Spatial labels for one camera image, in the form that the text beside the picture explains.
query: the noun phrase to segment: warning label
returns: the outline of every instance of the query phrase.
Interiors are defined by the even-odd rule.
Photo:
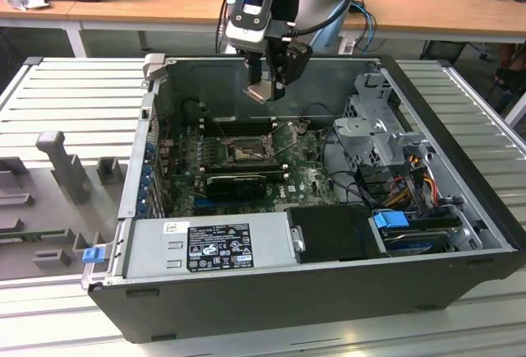
[[[254,267],[248,224],[190,227],[187,246],[190,272]]]

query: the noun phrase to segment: blue cable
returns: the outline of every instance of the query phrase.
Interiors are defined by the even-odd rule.
[[[367,23],[369,25],[369,35],[367,38],[367,45],[363,48],[363,51],[362,51],[362,54],[365,54],[367,49],[369,48],[369,45],[372,42],[372,19],[371,19],[371,15],[368,12],[366,12],[366,10],[363,7],[361,7],[360,5],[357,5],[356,3],[353,3],[353,6],[356,7],[360,12],[362,12],[362,14],[367,18]]]

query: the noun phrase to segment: sticker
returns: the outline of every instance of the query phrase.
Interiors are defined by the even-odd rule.
[[[248,224],[202,227],[190,227],[188,222],[186,224],[188,232],[187,269],[190,272],[254,267]]]
[[[165,234],[185,234],[190,226],[190,221],[171,221],[164,223]]]

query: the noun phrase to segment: white paper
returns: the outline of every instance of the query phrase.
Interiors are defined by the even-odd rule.
[[[169,221],[164,223],[165,234],[185,234],[190,227],[190,221]]]
[[[36,9],[39,7],[47,7],[49,3],[44,0],[4,0],[11,5],[14,9],[22,10],[25,12],[27,9]]]

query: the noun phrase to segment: motherboard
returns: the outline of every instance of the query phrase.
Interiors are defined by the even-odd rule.
[[[284,211],[337,203],[320,162],[321,130],[301,121],[185,127],[160,142],[174,217]]]

